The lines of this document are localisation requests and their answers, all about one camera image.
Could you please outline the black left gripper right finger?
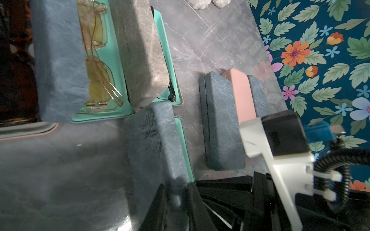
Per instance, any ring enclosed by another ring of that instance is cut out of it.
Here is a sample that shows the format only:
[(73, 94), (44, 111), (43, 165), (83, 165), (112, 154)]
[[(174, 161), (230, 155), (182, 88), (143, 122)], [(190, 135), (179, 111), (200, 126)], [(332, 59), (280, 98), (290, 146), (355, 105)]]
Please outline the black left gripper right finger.
[(197, 190), (196, 184), (188, 184), (188, 216), (190, 221), (190, 231), (216, 231), (211, 217), (202, 201)]

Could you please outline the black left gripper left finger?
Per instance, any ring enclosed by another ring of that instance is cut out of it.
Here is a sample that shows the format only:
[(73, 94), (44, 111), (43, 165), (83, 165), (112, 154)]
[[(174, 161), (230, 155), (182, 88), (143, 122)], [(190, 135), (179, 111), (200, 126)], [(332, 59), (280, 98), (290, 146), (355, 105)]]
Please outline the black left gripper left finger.
[(167, 189), (160, 184), (139, 231), (164, 231)]

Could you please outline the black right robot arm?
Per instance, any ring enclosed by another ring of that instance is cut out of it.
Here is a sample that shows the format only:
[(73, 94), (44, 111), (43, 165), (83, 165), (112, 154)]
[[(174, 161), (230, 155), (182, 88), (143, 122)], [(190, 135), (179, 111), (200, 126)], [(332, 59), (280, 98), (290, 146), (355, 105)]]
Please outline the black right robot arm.
[[(356, 190), (351, 165), (369, 165), (366, 149), (347, 149), (342, 139), (311, 169), (313, 195), (295, 196), (305, 231), (367, 231), (370, 190)], [(218, 231), (290, 231), (287, 212), (270, 174), (198, 181), (197, 190)]]

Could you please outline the pink case with purple glasses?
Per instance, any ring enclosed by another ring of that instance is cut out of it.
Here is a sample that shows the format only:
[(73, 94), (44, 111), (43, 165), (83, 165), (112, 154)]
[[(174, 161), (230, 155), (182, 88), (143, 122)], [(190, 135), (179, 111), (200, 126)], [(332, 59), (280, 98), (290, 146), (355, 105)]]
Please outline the pink case with purple glasses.
[(247, 75), (231, 68), (225, 71), (222, 76), (232, 83), (239, 124), (257, 118)]

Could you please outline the grey case with red glasses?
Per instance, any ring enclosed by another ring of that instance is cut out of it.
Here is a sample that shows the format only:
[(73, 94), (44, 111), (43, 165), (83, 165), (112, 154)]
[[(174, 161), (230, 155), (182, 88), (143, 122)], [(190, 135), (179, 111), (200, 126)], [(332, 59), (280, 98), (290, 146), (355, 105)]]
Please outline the grey case with red glasses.
[(248, 75), (248, 80), (257, 117), (263, 117), (278, 112), (278, 108), (269, 103), (263, 82), (252, 75)]

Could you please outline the grey case with yellow glasses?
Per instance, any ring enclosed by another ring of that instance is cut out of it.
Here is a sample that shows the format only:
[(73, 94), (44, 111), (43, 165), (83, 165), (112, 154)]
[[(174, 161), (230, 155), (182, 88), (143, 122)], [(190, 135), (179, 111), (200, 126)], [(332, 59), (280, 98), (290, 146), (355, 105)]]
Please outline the grey case with yellow glasses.
[(245, 151), (232, 83), (215, 72), (199, 79), (207, 166), (215, 171), (245, 168)]

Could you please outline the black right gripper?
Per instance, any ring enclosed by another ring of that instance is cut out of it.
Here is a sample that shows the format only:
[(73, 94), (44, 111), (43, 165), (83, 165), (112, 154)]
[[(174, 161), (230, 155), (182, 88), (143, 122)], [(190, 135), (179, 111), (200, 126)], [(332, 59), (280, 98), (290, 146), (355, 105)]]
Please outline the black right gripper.
[[(197, 181), (196, 186), (205, 204), (228, 222), (232, 231), (292, 230), (269, 174)], [(350, 190), (346, 207), (333, 217), (324, 214), (311, 196), (297, 194), (296, 204), (304, 231), (370, 229), (369, 192)]]

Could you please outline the mint case with white glasses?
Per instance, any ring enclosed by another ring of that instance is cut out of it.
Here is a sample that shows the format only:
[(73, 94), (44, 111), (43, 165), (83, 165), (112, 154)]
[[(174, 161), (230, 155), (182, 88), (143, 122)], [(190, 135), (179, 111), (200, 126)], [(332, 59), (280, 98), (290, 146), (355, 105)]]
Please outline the mint case with white glasses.
[(127, 120), (124, 131), (139, 221), (144, 221), (158, 187), (164, 184), (167, 189), (166, 230), (187, 231), (186, 198), (191, 174), (172, 104), (149, 104)]

